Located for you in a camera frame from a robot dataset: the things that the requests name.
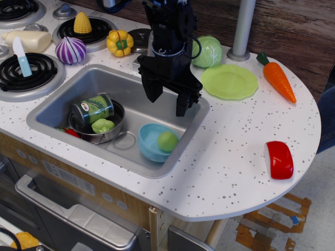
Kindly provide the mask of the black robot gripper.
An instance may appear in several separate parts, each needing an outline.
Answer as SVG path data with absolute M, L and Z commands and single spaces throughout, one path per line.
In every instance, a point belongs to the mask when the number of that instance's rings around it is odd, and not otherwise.
M 192 49 L 183 49 L 175 55 L 137 58 L 142 84 L 147 98 L 155 102 L 163 93 L 163 87 L 178 94 L 176 116 L 183 117 L 193 103 L 201 100 L 202 84 L 191 73 Z

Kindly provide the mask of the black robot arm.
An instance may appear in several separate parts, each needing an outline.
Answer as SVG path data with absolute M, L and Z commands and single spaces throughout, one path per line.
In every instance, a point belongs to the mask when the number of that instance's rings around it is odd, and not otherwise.
M 139 73 L 151 102 L 163 93 L 163 88 L 178 94 L 176 116 L 185 115 L 199 102 L 202 84 L 191 73 L 193 35 L 197 30 L 190 1 L 143 1 L 147 20 L 153 31 L 153 56 L 139 56 Z

